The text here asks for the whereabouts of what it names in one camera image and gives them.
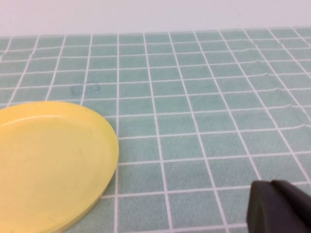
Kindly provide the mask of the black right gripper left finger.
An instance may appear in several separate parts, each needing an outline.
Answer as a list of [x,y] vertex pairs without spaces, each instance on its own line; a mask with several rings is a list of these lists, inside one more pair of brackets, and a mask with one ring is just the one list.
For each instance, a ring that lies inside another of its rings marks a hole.
[[251,184],[246,222],[250,233],[284,233],[281,228],[285,201],[271,185],[271,181],[254,181]]

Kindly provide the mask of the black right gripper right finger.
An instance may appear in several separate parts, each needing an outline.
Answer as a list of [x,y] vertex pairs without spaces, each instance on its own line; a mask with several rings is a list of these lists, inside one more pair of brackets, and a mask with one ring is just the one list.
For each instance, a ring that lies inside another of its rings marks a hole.
[[311,197],[295,185],[284,180],[273,180],[271,185],[280,193],[284,219],[281,223],[286,233],[309,233],[311,231]]

